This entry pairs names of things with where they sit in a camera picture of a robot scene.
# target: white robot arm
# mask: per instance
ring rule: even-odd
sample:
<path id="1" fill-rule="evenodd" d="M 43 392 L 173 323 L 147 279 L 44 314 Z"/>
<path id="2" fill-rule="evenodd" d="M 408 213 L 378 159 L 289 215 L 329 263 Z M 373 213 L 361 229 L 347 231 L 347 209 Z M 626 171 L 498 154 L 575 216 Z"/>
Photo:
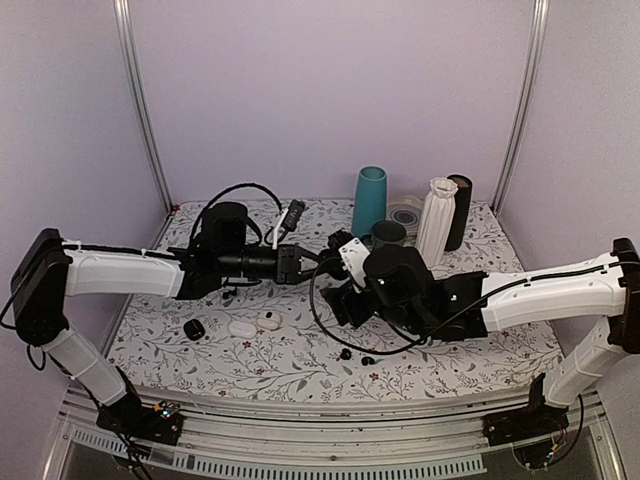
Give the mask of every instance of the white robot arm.
<path id="1" fill-rule="evenodd" d="M 533 381 L 529 405 L 485 417 L 491 444 L 566 427 L 578 395 L 640 353 L 640 259 L 628 239 L 615 240 L 612 253 L 573 265 L 444 280 L 433 278 L 413 248 L 370 253 L 354 239 L 340 255 L 350 281 L 322 294 L 341 325 L 357 328 L 377 315 L 421 338 L 461 341 L 525 323 L 603 316 L 567 358 Z"/>

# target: floral tablecloth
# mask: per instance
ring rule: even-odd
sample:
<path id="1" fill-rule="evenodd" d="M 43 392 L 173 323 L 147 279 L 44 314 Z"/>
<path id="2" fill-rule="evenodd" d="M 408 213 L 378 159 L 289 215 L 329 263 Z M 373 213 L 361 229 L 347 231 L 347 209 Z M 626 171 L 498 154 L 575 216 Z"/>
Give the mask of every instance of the floral tablecloth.
<path id="1" fill-rule="evenodd" d="M 269 201 L 248 201 L 251 217 L 263 231 L 275 223 Z M 311 251 L 326 246 L 330 233 L 350 227 L 351 200 L 308 200 L 298 230 L 286 243 Z M 185 247 L 189 230 L 204 204 L 190 202 L 176 212 L 160 248 Z M 522 269 L 498 222 L 483 203 L 472 204 L 462 247 L 446 253 L 433 272 L 438 277 L 474 270 Z M 317 287 L 335 284 L 320 277 Z M 135 383 L 148 387 L 244 399 L 281 402 L 382 402 L 461 396 L 526 386 L 560 359 L 560 348 L 546 323 L 523 325 L 488 338 L 457 343 L 431 341 L 363 366 L 362 354 L 340 360 L 342 346 L 317 328 L 309 311 L 308 284 L 279 286 L 263 282 L 223 298 L 217 291 L 198 301 L 137 295 L 131 302 L 109 361 Z M 404 343 L 382 321 L 357 330 L 342 328 L 320 294 L 318 311 L 342 338 L 378 351 Z M 282 327 L 258 330 L 251 340 L 231 337 L 231 320 L 255 322 L 266 312 L 280 315 Z M 197 318 L 206 336 L 190 341 L 186 321 Z"/>

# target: teal cylinder vase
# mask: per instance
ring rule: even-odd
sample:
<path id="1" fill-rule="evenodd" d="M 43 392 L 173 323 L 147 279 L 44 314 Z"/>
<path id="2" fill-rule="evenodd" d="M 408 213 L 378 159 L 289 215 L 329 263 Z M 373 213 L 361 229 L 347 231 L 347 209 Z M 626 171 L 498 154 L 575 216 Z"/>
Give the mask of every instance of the teal cylinder vase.
<path id="1" fill-rule="evenodd" d="M 380 167 L 364 167 L 358 175 L 351 233 L 362 239 L 373 226 L 387 217 L 387 172 Z"/>

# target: black small object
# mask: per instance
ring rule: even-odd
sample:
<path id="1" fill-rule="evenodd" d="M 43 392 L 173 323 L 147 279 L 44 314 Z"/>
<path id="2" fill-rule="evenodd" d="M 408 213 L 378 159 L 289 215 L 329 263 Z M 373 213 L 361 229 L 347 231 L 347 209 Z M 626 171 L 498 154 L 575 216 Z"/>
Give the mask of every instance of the black small object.
<path id="1" fill-rule="evenodd" d="M 293 232 L 298 226 L 298 220 L 300 220 L 305 208 L 307 208 L 307 206 L 304 202 L 301 202 L 300 200 L 291 200 L 287 214 L 282 221 L 282 228 L 289 232 Z"/>
<path id="2" fill-rule="evenodd" d="M 200 320 L 194 318 L 184 324 L 184 333 L 187 334 L 187 338 L 189 338 L 189 340 L 193 340 L 195 342 L 196 340 L 204 337 L 204 326 Z"/>

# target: purple backdrop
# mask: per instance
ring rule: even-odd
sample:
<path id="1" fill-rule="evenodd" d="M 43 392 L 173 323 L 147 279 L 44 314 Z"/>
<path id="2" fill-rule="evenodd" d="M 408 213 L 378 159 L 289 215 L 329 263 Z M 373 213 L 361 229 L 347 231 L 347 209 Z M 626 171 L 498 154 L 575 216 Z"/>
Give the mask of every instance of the purple backdrop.
<path id="1" fill-rule="evenodd" d="M 0 297 L 6 298 L 11 274 L 43 227 L 67 238 L 142 246 L 162 212 L 112 2 L 5 2 L 0 45 Z M 69 318 L 99 340 L 119 299 L 74 300 Z M 0 330 L 0 351 L 0 477 L 38 478 L 67 381 L 51 364 L 36 372 L 13 332 Z"/>
<path id="2" fill-rule="evenodd" d="M 627 236 L 640 247 L 640 7 L 551 2 L 524 143 L 501 220 L 527 268 L 580 261 Z M 556 322 L 568 349 L 591 319 Z M 640 478 L 640 360 L 598 391 L 628 478 Z"/>
<path id="3" fill-rule="evenodd" d="M 178 201 L 240 181 L 284 197 L 390 193 L 463 173 L 489 199 L 533 2 L 133 2 L 159 150 Z"/>

